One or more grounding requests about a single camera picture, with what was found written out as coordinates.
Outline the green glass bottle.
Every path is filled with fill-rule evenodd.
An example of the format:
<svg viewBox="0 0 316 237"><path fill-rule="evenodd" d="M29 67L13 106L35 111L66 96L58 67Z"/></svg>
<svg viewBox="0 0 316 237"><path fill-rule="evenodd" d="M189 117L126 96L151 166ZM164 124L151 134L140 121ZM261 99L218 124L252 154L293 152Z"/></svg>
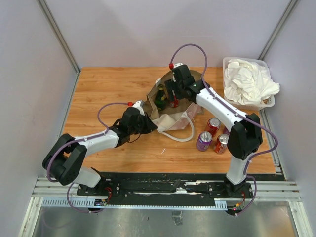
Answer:
<svg viewBox="0 0 316 237"><path fill-rule="evenodd" d="M154 99L154 103L155 103L158 110L162 111L166 108L167 98L166 98L163 84L160 84L158 86L158 90L157 90L157 93L156 93L156 96Z"/></svg>

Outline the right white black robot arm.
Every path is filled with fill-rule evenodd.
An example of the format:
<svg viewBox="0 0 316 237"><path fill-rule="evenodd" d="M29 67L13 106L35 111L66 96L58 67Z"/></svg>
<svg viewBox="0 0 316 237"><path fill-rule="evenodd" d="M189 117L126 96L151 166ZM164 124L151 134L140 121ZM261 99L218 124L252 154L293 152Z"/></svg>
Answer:
<svg viewBox="0 0 316 237"><path fill-rule="evenodd" d="M236 197L245 185L250 157L263 142L259 117L248 115L226 102L204 78L195 80L187 65L170 63L169 68L172 79L167 80L165 86L170 99L188 99L205 108L230 132L228 150L232 159L223 187L228 197Z"/></svg>

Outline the red cola can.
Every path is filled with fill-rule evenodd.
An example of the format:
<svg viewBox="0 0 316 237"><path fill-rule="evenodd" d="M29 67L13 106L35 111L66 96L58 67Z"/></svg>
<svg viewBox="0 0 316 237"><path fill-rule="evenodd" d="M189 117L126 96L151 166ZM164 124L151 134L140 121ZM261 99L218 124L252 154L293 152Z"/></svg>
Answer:
<svg viewBox="0 0 316 237"><path fill-rule="evenodd" d="M216 133L218 132L218 130L221 127L221 122L219 119L217 118L211 118L208 120L206 127L205 127L205 131L209 132L212 137L214 137L216 135Z"/></svg>
<svg viewBox="0 0 316 237"><path fill-rule="evenodd" d="M218 154L223 154L228 147L228 134L221 134L217 137L213 150Z"/></svg>
<svg viewBox="0 0 316 237"><path fill-rule="evenodd" d="M172 107L172 108L176 108L179 106L179 100L173 96L172 98L170 97L169 99L169 106Z"/></svg>

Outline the purple fanta can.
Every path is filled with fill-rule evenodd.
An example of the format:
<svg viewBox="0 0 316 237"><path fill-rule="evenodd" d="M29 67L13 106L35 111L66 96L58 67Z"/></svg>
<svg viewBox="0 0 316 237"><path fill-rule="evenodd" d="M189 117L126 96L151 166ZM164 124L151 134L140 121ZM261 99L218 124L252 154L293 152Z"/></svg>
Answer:
<svg viewBox="0 0 316 237"><path fill-rule="evenodd" d="M212 143L212 140L213 140L212 134L207 131L204 131L198 136L198 139L196 142L196 148L199 151L205 152L207 151L210 144Z"/></svg>
<svg viewBox="0 0 316 237"><path fill-rule="evenodd" d="M228 129L227 129L226 127L224 127L224 129L223 129L223 133L224 133L224 134L227 134L227 135L230 134L230 132L228 131Z"/></svg>

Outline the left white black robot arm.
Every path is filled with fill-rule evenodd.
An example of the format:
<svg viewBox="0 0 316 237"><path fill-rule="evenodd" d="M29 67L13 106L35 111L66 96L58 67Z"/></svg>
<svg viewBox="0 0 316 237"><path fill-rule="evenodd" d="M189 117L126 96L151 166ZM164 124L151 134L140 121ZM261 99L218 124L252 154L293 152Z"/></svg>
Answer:
<svg viewBox="0 0 316 237"><path fill-rule="evenodd" d="M129 107L112 126L99 133L83 137L62 135L42 162L47 178L65 186L70 183L85 185L94 195L101 195L106 183L101 174L83 167L86 157L106 149L119 147L130 141L130 136L148 134L157 129L147 113Z"/></svg>

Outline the burlap canvas tote bag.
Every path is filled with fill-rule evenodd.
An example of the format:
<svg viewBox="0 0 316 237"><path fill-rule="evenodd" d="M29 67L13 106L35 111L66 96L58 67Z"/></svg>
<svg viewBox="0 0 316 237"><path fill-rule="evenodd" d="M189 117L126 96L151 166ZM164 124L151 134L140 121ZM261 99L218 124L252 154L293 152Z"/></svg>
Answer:
<svg viewBox="0 0 316 237"><path fill-rule="evenodd" d="M172 72L168 72L156 80L155 85L146 95L147 100L145 101L144 111L150 116L151 121L157 126L158 133L178 142L188 142L192 140L195 134L195 127L193 125L194 117L196 115L203 114L204 109L187 99L181 99L177 107L174 108L167 104L164 110L159 110L154 103L154 98L158 92L158 86L160 84L164 84L167 80L172 78ZM191 134L188 138L176 138L167 133L168 131L173 130L183 130L187 126L191 127Z"/></svg>

